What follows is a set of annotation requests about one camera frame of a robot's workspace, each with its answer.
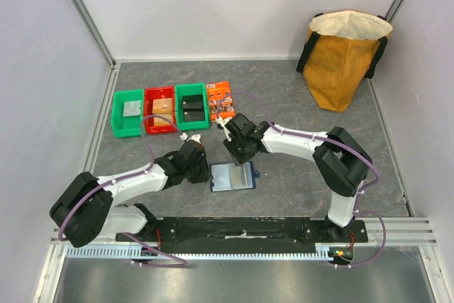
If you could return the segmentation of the blue card holder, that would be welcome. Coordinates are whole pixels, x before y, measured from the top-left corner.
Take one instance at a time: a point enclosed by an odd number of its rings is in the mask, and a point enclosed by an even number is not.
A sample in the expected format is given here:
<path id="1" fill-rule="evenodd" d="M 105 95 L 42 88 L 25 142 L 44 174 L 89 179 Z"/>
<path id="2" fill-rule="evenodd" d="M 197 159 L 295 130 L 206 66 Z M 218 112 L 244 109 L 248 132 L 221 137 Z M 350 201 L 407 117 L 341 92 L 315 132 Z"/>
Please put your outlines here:
<path id="1" fill-rule="evenodd" d="M 256 179 L 260 177 L 252 161 L 240 166 L 235 163 L 213 164 L 210 171 L 212 179 L 209 185 L 213 193 L 255 189 Z"/>

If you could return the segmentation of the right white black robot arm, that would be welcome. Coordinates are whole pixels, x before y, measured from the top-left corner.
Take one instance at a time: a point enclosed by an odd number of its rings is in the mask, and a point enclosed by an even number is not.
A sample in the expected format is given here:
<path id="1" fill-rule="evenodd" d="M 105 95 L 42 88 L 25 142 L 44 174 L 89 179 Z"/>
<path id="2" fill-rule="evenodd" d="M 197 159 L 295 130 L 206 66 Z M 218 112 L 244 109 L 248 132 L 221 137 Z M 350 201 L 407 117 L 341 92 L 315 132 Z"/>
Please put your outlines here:
<path id="1" fill-rule="evenodd" d="M 227 119 L 218 117 L 216 123 L 226 134 L 223 144 L 237 165 L 258 153 L 314 162 L 331 190 L 326 236 L 339 242 L 350 234 L 358 190 L 372 168 L 372 159 L 344 128 L 310 133 L 266 121 L 256 125 L 241 113 Z"/>

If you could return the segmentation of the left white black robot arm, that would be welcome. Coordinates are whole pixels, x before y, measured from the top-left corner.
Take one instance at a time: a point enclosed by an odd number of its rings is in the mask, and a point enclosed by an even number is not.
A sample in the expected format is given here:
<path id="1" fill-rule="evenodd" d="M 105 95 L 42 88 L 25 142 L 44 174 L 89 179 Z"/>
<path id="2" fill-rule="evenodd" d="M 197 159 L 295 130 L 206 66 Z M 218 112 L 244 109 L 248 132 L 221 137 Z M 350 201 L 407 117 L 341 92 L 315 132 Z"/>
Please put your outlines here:
<path id="1" fill-rule="evenodd" d="M 210 179 L 205 147 L 190 138 L 179 150 L 135 170 L 103 177 L 90 172 L 78 174 L 53 204 L 50 217 L 59 227 L 58 239 L 75 248 L 88 245 L 100 235 L 123 232 L 149 241 L 156 232 L 151 214 L 139 204 L 124 206 L 124 202 L 185 180 L 197 184 Z"/>

